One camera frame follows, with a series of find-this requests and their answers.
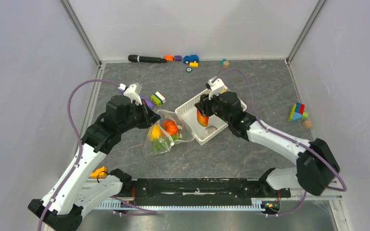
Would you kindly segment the yellow orange toy fruit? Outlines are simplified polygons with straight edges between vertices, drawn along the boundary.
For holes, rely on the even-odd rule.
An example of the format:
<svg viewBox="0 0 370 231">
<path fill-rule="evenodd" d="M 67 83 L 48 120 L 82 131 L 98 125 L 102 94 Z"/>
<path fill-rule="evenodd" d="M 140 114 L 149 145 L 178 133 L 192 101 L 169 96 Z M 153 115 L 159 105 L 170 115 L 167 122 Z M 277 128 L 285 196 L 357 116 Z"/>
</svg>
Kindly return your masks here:
<svg viewBox="0 0 370 231">
<path fill-rule="evenodd" d="M 157 141 L 163 136 L 163 132 L 158 124 L 155 124 L 150 128 L 147 137 L 150 141 Z"/>
</svg>

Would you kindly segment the clear zip top bag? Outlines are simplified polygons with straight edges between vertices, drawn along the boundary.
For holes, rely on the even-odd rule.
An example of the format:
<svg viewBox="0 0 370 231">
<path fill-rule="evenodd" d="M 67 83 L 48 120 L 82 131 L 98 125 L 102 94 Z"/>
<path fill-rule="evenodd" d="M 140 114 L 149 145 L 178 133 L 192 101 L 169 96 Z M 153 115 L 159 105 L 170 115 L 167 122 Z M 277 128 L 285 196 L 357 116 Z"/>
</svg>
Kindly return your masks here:
<svg viewBox="0 0 370 231">
<path fill-rule="evenodd" d="M 172 147 L 195 139 L 193 129 L 177 113 L 158 110 L 160 116 L 147 132 L 143 155 L 153 156 L 169 152 Z"/>
</svg>

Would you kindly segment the green toy grapes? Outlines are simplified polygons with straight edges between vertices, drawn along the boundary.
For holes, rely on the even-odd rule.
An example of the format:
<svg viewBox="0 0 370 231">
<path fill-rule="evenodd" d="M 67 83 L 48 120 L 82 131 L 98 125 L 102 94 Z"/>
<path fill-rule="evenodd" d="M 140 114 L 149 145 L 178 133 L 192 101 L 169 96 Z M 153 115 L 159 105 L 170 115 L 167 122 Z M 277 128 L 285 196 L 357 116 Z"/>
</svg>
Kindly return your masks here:
<svg viewBox="0 0 370 231">
<path fill-rule="evenodd" d="M 179 138 L 179 135 L 162 136 L 158 138 L 157 140 L 153 141 L 153 153 L 161 154 L 168 152 L 174 146 L 174 142 Z"/>
</svg>

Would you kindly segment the orange toy pumpkin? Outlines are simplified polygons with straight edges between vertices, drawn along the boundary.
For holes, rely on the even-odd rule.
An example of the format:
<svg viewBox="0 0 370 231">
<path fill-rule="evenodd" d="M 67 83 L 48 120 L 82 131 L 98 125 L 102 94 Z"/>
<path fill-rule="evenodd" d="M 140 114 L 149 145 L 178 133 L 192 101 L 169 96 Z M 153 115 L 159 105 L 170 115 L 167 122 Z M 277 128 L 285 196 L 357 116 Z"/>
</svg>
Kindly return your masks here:
<svg viewBox="0 0 370 231">
<path fill-rule="evenodd" d="M 173 120 L 166 120 L 162 124 L 162 128 L 170 135 L 170 136 L 175 136 L 178 134 L 178 127 Z"/>
</svg>

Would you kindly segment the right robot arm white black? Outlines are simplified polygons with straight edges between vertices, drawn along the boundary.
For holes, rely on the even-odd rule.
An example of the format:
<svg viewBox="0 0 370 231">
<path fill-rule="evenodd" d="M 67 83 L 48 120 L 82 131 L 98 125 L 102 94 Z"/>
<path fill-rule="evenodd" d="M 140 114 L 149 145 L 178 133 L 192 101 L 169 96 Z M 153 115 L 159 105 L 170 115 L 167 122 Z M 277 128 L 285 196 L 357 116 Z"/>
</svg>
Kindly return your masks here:
<svg viewBox="0 0 370 231">
<path fill-rule="evenodd" d="M 265 124 L 244 111 L 236 93 L 229 91 L 212 97 L 202 94 L 195 107 L 199 121 L 216 116 L 236 137 L 263 145 L 295 164 L 292 168 L 266 171 L 259 179 L 262 195 L 272 196 L 281 189 L 302 188 L 320 196 L 325 189 L 332 188 L 330 183 L 334 179 L 342 181 L 340 167 L 324 140 L 299 139 Z"/>
</svg>

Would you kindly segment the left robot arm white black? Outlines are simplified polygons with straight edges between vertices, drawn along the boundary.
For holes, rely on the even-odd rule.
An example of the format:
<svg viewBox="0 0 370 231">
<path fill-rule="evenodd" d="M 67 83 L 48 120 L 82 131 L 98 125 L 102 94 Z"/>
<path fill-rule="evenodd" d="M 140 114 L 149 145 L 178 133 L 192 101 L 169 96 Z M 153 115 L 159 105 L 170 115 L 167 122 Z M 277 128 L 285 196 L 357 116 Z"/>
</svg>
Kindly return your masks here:
<svg viewBox="0 0 370 231">
<path fill-rule="evenodd" d="M 106 105 L 104 113 L 90 125 L 79 148 L 59 181 L 42 198 L 33 199 L 28 209 L 55 231 L 75 231 L 83 218 L 105 199 L 132 191 L 131 176 L 120 169 L 112 170 L 100 183 L 87 192 L 80 190 L 94 168 L 102 162 L 123 133 L 152 127 L 161 119 L 144 100 L 136 102 L 116 95 Z"/>
</svg>

